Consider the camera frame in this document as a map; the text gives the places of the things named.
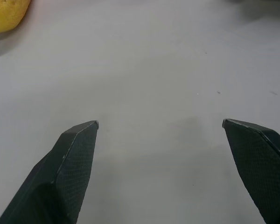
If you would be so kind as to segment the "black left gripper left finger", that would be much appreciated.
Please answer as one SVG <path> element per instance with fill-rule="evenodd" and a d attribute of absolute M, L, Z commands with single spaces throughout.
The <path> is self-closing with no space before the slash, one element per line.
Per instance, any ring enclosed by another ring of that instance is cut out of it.
<path fill-rule="evenodd" d="M 30 171 L 0 216 L 0 224 L 76 224 L 98 129 L 93 120 L 63 132 Z"/>

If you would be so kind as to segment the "yellow lemon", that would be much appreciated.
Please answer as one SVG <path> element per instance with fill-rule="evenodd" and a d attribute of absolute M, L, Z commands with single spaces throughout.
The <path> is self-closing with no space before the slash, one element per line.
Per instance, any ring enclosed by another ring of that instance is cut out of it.
<path fill-rule="evenodd" d="M 31 0 L 0 0 L 0 33 L 12 30 L 23 19 Z"/>

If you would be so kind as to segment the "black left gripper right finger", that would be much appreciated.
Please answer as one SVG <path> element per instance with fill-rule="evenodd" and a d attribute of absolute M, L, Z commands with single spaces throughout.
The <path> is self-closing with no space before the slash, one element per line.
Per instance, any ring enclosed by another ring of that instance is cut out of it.
<path fill-rule="evenodd" d="M 266 224 L 280 224 L 280 135 L 257 124 L 224 119 L 238 173 Z"/>

